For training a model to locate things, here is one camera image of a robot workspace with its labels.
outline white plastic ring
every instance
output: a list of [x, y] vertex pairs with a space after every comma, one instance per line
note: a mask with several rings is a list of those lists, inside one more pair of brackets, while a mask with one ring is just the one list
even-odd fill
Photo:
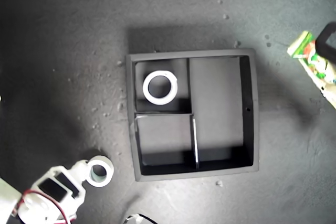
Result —
[[[170, 82], [170, 91], [169, 93], [162, 98], [156, 98], [154, 96], [152, 96], [148, 90], [148, 86], [149, 83], [151, 82], [151, 80], [153, 80], [155, 77], [157, 76], [164, 76], [166, 77], [169, 82]], [[169, 71], [163, 71], [163, 70], [159, 70], [159, 71], [154, 71], [151, 72], [144, 80], [143, 82], [143, 86], [142, 86], [142, 90], [143, 90], [143, 94], [146, 97], [146, 99], [155, 104], [155, 105], [165, 105], [170, 103], [171, 101], [173, 101], [173, 99], [176, 97], [177, 94], [177, 78], [176, 76], [169, 72]]]
[[[104, 176], [96, 174], [93, 171], [93, 167], [95, 165], [102, 166], [105, 169], [106, 174]], [[95, 156], [88, 162], [88, 166], [89, 166], [89, 174], [86, 181], [90, 185], [95, 187], [103, 187], [111, 181], [114, 173], [114, 166], [112, 164], [112, 161], [110, 161], [107, 157]]]

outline white tape roll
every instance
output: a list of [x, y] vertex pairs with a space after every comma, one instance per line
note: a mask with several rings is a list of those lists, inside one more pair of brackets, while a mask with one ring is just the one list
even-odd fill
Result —
[[[169, 82], [170, 82], [170, 91], [169, 93], [165, 96], [165, 97], [162, 97], [162, 98], [156, 98], [154, 96], [152, 96], [148, 90], [148, 86], [149, 86], [149, 83], [151, 82], [151, 80], [153, 80], [155, 77], [157, 76], [164, 76], [166, 77]], [[155, 104], [155, 105], [165, 105], [165, 104], [168, 104], [170, 103], [171, 101], [173, 101], [173, 99], [176, 97], [176, 94], [177, 94], [177, 78], [176, 76], [169, 72], [169, 71], [154, 71], [154, 72], [151, 72], [144, 80], [143, 82], [143, 86], [142, 86], [142, 90], [143, 90], [143, 94], [144, 96], [146, 97], [146, 99]]]
[[[106, 171], [106, 174], [103, 176], [96, 174], [93, 171], [93, 167], [95, 165], [98, 165], [104, 168]], [[95, 156], [88, 162], [88, 166], [89, 166], [90, 172], [89, 172], [89, 175], [86, 181], [92, 186], [103, 187], [111, 181], [113, 173], [114, 173], [114, 166], [112, 164], [112, 161], [110, 161], [107, 157]]]

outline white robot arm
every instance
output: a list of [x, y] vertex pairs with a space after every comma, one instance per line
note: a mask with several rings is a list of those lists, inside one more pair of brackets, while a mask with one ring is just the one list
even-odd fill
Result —
[[[104, 170], [104, 174], [95, 173], [95, 168]], [[25, 224], [70, 224], [84, 203], [82, 183], [86, 180], [102, 187], [111, 181], [113, 173], [112, 161], [96, 156], [90, 161], [78, 161], [70, 170], [52, 167], [22, 195], [0, 178], [0, 224], [11, 215]]]

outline concrete floor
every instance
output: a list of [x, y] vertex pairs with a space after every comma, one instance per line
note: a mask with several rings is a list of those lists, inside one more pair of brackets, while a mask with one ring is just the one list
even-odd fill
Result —
[[[335, 223], [336, 111], [285, 46], [332, 20], [336, 0], [0, 0], [0, 176], [23, 191], [97, 148], [116, 172], [105, 188], [86, 185], [76, 223], [135, 212], [158, 223]], [[237, 40], [257, 51], [260, 170], [135, 182], [117, 62]]]

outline small hole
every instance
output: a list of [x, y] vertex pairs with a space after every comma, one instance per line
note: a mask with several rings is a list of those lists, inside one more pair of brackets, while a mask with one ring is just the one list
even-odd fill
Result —
[[94, 165], [92, 167], [92, 171], [98, 175], [99, 177], [103, 177], [106, 176], [106, 170], [104, 167], [102, 167], [101, 165]]
[[165, 76], [154, 77], [148, 85], [149, 93], [156, 98], [165, 97], [171, 88], [170, 80]]
[[107, 172], [101, 165], [94, 165], [90, 172], [90, 178], [97, 183], [101, 183], [106, 179]]

